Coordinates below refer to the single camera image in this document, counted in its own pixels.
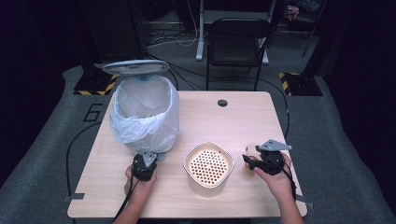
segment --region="perforated basket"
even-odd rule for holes
[[[234,166],[231,155],[211,142],[200,144],[184,159],[190,187],[202,197],[218,195]]]

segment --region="wooden table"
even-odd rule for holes
[[[180,134],[157,164],[157,182],[141,217],[279,217],[274,196],[263,180],[245,167],[242,154],[250,143],[268,139],[285,143],[269,93],[264,91],[180,91]],[[218,105],[226,100],[227,106]],[[114,217],[124,198],[124,172],[134,153],[113,137],[111,100],[92,146],[73,200],[70,217]],[[235,167],[224,190],[212,198],[196,195],[183,168],[185,157],[200,143],[211,141],[227,150]],[[292,168],[297,194],[302,195]],[[302,216],[306,206],[297,202]]]

